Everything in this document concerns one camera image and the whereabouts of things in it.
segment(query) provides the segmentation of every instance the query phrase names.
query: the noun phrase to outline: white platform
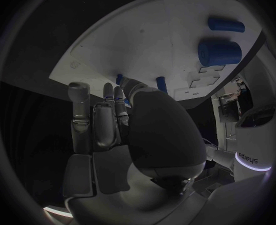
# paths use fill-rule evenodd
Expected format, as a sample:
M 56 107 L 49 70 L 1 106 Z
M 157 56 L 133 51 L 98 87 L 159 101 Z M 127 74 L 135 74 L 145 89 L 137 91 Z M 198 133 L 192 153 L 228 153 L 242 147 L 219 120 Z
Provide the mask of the white platform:
M 245 32 L 211 31 L 210 16 L 241 21 Z M 204 97 L 237 64 L 203 68 L 197 55 L 200 40 L 235 41 L 243 58 L 260 31 L 260 25 L 235 0 L 137 0 L 86 30 L 49 78 L 66 85 L 87 82 L 91 93 L 102 97 L 103 85 L 115 86 L 117 74 L 155 88 L 155 79 L 164 76 L 168 94 L 177 101 Z

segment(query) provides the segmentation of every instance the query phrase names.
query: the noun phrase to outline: white surface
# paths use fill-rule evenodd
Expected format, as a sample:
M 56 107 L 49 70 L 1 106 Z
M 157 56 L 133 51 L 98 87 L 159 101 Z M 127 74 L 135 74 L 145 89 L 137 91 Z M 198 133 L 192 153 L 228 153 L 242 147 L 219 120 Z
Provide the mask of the white surface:
M 211 31 L 207 25 L 209 16 L 241 21 L 245 32 Z M 66 51 L 50 78 L 64 84 L 87 82 L 91 93 L 102 97 L 104 83 L 114 84 L 117 74 L 155 88 L 155 79 L 164 76 L 168 94 L 177 101 L 199 98 L 236 67 L 232 64 L 220 71 L 214 67 L 199 73 L 199 41 L 235 41 L 244 57 L 260 31 L 259 24 L 235 0 L 137 0 L 84 32 Z M 197 81 L 196 87 L 189 88 L 193 81 Z

